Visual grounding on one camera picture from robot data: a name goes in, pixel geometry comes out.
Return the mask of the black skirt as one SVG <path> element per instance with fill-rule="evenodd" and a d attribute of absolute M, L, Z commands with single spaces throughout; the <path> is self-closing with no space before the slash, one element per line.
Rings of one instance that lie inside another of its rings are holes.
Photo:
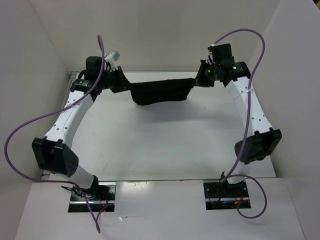
<path fill-rule="evenodd" d="M 180 102 L 187 99 L 195 84 L 194 78 L 139 82 L 130 85 L 130 93 L 132 100 L 140 106 Z"/>

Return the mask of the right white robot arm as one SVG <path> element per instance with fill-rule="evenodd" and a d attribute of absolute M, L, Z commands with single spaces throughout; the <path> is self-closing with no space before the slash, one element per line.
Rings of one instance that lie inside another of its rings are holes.
<path fill-rule="evenodd" d="M 214 64 L 201 60 L 196 75 L 199 87 L 212 87 L 215 82 L 223 84 L 238 109 L 244 127 L 243 139 L 234 145 L 236 161 L 227 173 L 221 175 L 219 191 L 225 197 L 236 192 L 236 184 L 250 173 L 252 164 L 268 157 L 282 138 L 281 130 L 275 129 L 268 121 L 252 78 L 245 62 L 232 61 Z"/>

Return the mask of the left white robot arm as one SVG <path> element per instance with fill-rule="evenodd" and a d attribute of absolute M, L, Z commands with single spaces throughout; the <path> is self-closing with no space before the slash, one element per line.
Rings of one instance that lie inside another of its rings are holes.
<path fill-rule="evenodd" d="M 65 110 L 57 117 L 51 129 L 42 138 L 32 141 L 32 150 L 41 170 L 60 175 L 73 184 L 72 190 L 88 200 L 102 192 L 98 177 L 87 172 L 72 150 L 75 134 L 87 111 L 102 91 L 127 91 L 130 82 L 120 66 L 100 71 L 93 67 L 82 70 L 70 87 Z"/>

